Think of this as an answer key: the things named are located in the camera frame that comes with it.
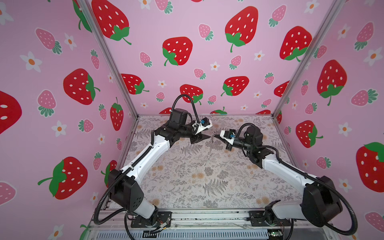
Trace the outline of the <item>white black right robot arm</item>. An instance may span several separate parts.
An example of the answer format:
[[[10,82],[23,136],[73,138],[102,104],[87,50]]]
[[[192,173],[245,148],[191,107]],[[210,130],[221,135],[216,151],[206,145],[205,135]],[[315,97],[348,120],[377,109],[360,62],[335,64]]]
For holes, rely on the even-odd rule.
[[[275,174],[303,195],[300,201],[277,200],[268,204],[265,207],[265,221],[269,224],[277,220],[296,219],[323,227],[342,212],[340,198],[325,187],[332,187],[333,182],[327,177],[309,175],[284,162],[278,150],[263,145],[263,135],[258,127],[248,126],[244,137],[235,130],[222,130],[215,138],[226,144],[227,150],[242,150],[253,164]]]

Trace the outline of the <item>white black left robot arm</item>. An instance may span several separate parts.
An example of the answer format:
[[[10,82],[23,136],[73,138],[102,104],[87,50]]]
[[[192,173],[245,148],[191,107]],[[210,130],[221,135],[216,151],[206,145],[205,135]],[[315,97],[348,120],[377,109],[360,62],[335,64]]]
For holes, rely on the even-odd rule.
[[[213,126],[208,118],[199,121],[186,120],[190,113],[183,109],[171,112],[169,120],[151,132],[151,141],[140,154],[121,170],[112,170],[109,174],[109,198],[123,210],[140,216],[150,222],[157,220],[158,208],[145,197],[140,184],[154,163],[178,140],[190,139],[191,144],[209,139],[202,132]]]

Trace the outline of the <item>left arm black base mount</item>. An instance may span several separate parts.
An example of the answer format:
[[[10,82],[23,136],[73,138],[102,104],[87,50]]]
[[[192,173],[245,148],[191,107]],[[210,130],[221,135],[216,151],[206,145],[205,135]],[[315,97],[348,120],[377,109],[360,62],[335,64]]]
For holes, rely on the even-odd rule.
[[[137,216],[131,221],[131,228],[168,228],[171,226],[172,212],[155,212],[149,219]]]

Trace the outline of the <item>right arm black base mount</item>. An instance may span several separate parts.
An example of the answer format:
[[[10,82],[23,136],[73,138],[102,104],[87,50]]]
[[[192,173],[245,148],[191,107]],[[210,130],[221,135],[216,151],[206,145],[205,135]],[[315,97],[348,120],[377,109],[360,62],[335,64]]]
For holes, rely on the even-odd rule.
[[[289,227],[291,221],[288,219],[278,219],[272,215],[272,212],[249,211],[247,221],[251,222],[252,227]]]

